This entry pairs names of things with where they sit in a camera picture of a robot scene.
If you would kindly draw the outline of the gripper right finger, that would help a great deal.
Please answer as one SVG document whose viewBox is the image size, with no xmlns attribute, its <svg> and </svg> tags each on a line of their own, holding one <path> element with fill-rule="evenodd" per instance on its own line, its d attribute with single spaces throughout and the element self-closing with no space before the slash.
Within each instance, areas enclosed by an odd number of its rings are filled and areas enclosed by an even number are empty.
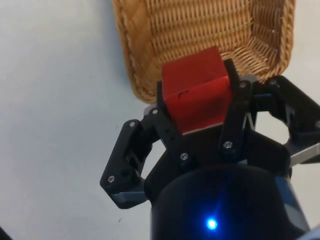
<svg viewBox="0 0 320 240">
<path fill-rule="evenodd" d="M 240 78 L 231 59 L 224 61 L 231 85 L 219 151 L 227 162 L 247 160 L 258 167 L 293 167 L 320 162 L 320 106 L 282 75 L 264 83 Z M 257 133 L 259 112 L 268 112 L 289 132 L 284 145 Z"/>
</svg>

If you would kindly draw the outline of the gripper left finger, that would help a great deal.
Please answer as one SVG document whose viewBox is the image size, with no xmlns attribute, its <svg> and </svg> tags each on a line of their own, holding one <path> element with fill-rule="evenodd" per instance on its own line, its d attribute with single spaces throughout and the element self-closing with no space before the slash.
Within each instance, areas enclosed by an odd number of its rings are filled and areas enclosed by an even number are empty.
<svg viewBox="0 0 320 240">
<path fill-rule="evenodd" d="M 161 141 L 164 155 L 146 178 L 141 176 L 153 144 Z M 199 166 L 169 115 L 163 85 L 156 86 L 156 104 L 142 120 L 128 120 L 122 126 L 100 179 L 100 186 L 120 209 L 130 209 L 145 201 L 155 202 L 173 180 Z"/>
</svg>

